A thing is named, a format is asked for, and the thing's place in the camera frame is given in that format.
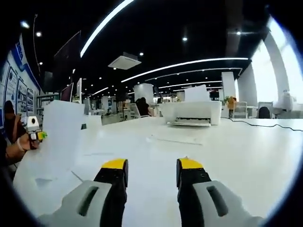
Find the white tabletop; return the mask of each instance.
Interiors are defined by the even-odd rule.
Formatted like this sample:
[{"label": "white tabletop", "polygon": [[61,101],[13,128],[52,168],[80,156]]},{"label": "white tabletop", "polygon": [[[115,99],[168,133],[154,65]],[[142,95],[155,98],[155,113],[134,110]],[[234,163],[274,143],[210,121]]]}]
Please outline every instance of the white tabletop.
[{"label": "white tabletop", "polygon": [[[303,129],[301,119],[245,121]],[[201,162],[211,179],[239,195],[252,215],[266,217],[292,182],[303,142],[302,132],[249,126],[228,119],[221,119],[218,126],[190,128],[168,126],[163,118],[150,117],[103,126],[97,135],[82,131],[84,142],[76,164],[47,186],[41,180],[42,186],[34,189],[39,198],[35,201],[29,199],[33,181],[37,182],[29,170],[31,151],[22,160],[14,185],[36,216],[54,212],[62,197],[81,180],[93,180],[104,162],[122,157],[129,160],[123,226],[181,226],[176,159],[188,156]],[[30,180],[21,184],[21,178]]]}]

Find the person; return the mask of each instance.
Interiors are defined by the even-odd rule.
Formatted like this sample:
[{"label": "person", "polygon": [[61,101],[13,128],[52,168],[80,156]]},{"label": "person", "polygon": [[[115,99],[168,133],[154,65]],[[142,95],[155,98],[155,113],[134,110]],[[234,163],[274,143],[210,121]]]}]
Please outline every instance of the person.
[{"label": "person", "polygon": [[237,99],[235,97],[230,96],[227,100],[227,107],[228,107],[228,118],[232,118],[234,105],[237,102]]},{"label": "person", "polygon": [[4,129],[5,133],[11,143],[15,143],[19,137],[24,135],[27,131],[22,126],[20,121],[21,116],[15,115],[14,107],[11,101],[6,101],[4,104]]},{"label": "person", "polygon": [[146,103],[145,97],[136,101],[140,116],[152,116],[150,106]]},{"label": "person", "polygon": [[15,164],[23,158],[25,152],[33,148],[38,148],[38,141],[30,141],[27,133],[23,134],[17,141],[7,145],[5,137],[0,133],[0,167]]}]

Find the bracelet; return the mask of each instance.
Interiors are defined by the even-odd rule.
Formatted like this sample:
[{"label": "bracelet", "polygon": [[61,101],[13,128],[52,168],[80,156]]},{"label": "bracelet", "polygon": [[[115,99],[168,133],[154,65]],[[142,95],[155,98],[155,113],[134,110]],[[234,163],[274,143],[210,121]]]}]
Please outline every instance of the bracelet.
[{"label": "bracelet", "polygon": [[18,145],[19,150],[25,151],[20,144],[20,138],[17,139],[17,145]]}]

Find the recessed light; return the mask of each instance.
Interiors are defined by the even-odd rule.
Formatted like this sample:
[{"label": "recessed light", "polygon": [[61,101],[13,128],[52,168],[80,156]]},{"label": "recessed light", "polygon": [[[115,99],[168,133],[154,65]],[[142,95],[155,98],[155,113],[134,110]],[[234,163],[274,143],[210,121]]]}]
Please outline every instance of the recessed light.
[{"label": "recessed light", "polygon": [[23,28],[29,28],[29,24],[24,20],[21,21],[20,24],[21,24],[21,27],[23,27]]}]

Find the ceiling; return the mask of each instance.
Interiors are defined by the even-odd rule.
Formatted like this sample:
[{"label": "ceiling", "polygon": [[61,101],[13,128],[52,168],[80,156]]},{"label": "ceiling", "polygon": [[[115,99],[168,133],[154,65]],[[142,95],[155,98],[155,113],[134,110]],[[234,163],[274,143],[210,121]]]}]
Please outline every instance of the ceiling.
[{"label": "ceiling", "polygon": [[[81,31],[84,46],[99,23],[121,2],[103,0],[88,4],[85,1],[73,1],[60,6],[44,4],[43,7],[33,9],[27,18],[31,27],[24,29],[23,37],[34,74],[39,75],[33,51],[35,13],[38,15],[35,31],[42,32],[42,37],[35,38],[36,56],[38,62],[43,62],[40,66],[40,73],[43,74],[44,71],[52,71],[53,56],[75,33]],[[146,80],[156,87],[194,82],[220,87],[222,71],[232,70],[237,77],[250,64],[250,58],[260,40],[267,35],[267,20],[265,6],[257,1],[134,0],[101,30],[75,67],[73,77],[85,78],[85,96],[109,87],[95,95],[96,98],[129,90],[132,92],[134,85]],[[108,67],[123,52],[138,56],[142,63],[129,70]],[[186,64],[121,83],[124,79],[161,67],[225,57],[248,60]],[[62,78],[62,88],[70,83],[71,74]],[[159,91],[169,93],[182,87],[160,88]]]}]

